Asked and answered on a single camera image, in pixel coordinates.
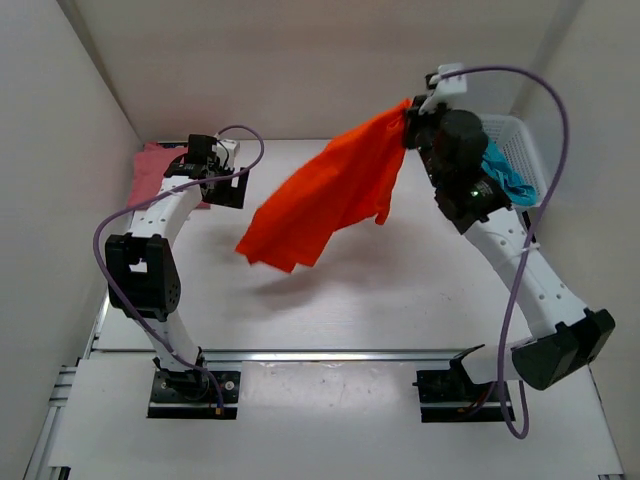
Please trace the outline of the pink t shirt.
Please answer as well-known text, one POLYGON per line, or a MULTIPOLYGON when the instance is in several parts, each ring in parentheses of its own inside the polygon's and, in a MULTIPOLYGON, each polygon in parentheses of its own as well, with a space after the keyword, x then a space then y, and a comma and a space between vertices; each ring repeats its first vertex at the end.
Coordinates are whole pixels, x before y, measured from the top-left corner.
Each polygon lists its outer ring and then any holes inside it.
POLYGON ((185 146, 168 148, 159 143, 146 143, 133 157, 133 185, 127 206, 156 196, 169 164, 186 151, 185 146))

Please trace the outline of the orange t shirt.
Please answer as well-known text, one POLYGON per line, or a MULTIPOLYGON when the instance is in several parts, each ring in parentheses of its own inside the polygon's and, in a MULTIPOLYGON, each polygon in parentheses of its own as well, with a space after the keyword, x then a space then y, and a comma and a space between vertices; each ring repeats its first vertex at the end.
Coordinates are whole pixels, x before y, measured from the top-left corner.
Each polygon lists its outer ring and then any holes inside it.
POLYGON ((285 273, 312 267, 331 236, 391 210, 402 167, 409 99, 334 137, 297 169, 255 212, 235 252, 249 264, 285 273))

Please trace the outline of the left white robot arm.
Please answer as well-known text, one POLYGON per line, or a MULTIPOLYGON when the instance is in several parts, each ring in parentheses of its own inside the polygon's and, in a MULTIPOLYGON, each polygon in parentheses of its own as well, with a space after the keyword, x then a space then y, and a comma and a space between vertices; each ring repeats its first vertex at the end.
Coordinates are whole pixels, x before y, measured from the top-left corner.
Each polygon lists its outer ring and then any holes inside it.
POLYGON ((160 166, 159 193, 169 192, 136 214, 123 235, 105 243, 106 268, 134 307, 130 312, 109 291, 111 304, 141 326, 156 351, 154 363, 167 386, 188 400, 198 400, 212 387, 202 370, 202 350, 189 337, 177 313, 181 281, 172 246, 191 212, 200 203, 241 209, 248 182, 234 173, 239 144, 219 136, 191 134, 184 149, 160 148, 170 161, 160 166))

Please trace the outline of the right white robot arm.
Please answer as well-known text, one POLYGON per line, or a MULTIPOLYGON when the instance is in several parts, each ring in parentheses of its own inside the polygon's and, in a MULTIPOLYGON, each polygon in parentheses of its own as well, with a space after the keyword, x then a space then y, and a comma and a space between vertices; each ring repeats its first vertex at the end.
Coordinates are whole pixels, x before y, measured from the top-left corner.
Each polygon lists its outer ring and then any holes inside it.
POLYGON ((426 96, 405 114, 407 149, 415 150, 444 217, 489 262, 516 296, 530 335, 504 348, 472 347, 450 363, 449 387, 460 399, 498 379, 542 391, 588 365, 615 328, 610 313, 593 311, 558 277, 527 233, 509 197, 482 168, 489 138, 481 120, 444 102, 423 113, 426 96))

